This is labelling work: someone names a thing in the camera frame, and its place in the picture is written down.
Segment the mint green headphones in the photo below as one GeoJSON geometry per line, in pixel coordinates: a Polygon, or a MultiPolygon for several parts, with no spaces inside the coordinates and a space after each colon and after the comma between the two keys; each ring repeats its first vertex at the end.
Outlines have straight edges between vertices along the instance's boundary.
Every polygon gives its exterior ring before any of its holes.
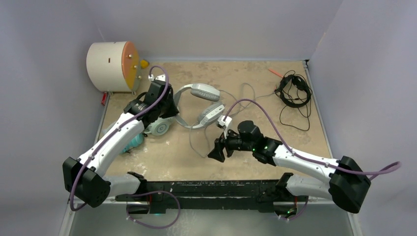
{"type": "Polygon", "coordinates": [[[149,123],[144,120],[138,120],[130,114],[121,114],[116,121],[102,131],[102,134],[107,137],[109,131],[110,134],[116,131],[114,136],[124,139],[132,139],[140,133],[160,136],[168,131],[173,121],[174,118],[158,118],[156,121],[149,123]]]}

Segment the white grey headphones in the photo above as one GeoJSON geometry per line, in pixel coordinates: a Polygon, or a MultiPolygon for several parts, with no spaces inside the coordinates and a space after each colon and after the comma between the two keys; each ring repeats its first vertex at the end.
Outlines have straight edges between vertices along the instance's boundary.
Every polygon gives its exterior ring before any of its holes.
{"type": "Polygon", "coordinates": [[[224,112],[225,104],[220,100],[220,91],[215,87],[193,83],[182,86],[174,94],[174,102],[179,110],[176,122],[187,129],[205,128],[214,123],[224,112]],[[193,124],[188,124],[181,115],[187,118],[194,112],[200,112],[193,124]]]}

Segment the teal cat-ear headphones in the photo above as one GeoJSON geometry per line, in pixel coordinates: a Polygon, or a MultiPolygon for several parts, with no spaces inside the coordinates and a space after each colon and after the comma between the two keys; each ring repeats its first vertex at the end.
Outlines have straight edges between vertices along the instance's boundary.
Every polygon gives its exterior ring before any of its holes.
{"type": "Polygon", "coordinates": [[[122,153],[129,153],[133,148],[138,147],[139,145],[141,145],[144,141],[144,135],[143,133],[140,133],[138,135],[136,135],[126,146],[125,148],[121,151],[122,153]]]}

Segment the black headphones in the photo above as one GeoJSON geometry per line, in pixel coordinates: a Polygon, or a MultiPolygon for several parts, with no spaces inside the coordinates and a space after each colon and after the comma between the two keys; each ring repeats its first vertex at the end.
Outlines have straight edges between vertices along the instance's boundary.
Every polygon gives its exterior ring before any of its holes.
{"type": "Polygon", "coordinates": [[[306,132],[310,130],[310,116],[312,113],[312,89],[307,83],[304,76],[296,73],[294,70],[287,71],[281,76],[281,81],[274,89],[274,94],[284,103],[284,107],[279,114],[281,125],[295,128],[306,132]],[[307,120],[307,127],[301,128],[293,124],[285,123],[282,120],[284,110],[287,108],[296,109],[299,114],[307,120]]]}

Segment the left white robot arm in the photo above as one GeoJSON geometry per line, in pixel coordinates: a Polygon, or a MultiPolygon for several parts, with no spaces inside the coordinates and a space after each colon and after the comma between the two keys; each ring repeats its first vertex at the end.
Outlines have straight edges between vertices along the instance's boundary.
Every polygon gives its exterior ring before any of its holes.
{"type": "Polygon", "coordinates": [[[70,193],[72,211],[81,207],[74,205],[74,199],[84,205],[98,207],[108,197],[128,195],[134,201],[145,198],[145,181],[140,174],[105,176],[109,166],[122,150],[158,118],[170,118],[178,114],[173,99],[173,89],[168,81],[151,82],[147,92],[130,101],[109,131],[90,149],[78,158],[68,157],[62,165],[64,186],[70,193]]]}

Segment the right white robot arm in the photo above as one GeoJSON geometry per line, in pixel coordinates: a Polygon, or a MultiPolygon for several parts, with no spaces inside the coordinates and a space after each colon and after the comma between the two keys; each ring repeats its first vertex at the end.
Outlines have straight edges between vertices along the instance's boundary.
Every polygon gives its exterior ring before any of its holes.
{"type": "Polygon", "coordinates": [[[237,132],[223,125],[223,133],[214,141],[208,157],[224,162],[234,151],[249,151],[263,164],[285,167],[305,174],[287,174],[276,187],[277,196],[312,196],[332,200],[341,209],[359,213],[371,186],[357,162],[347,156],[329,159],[297,149],[286,148],[282,141],[264,136],[252,121],[242,121],[237,132]]]}

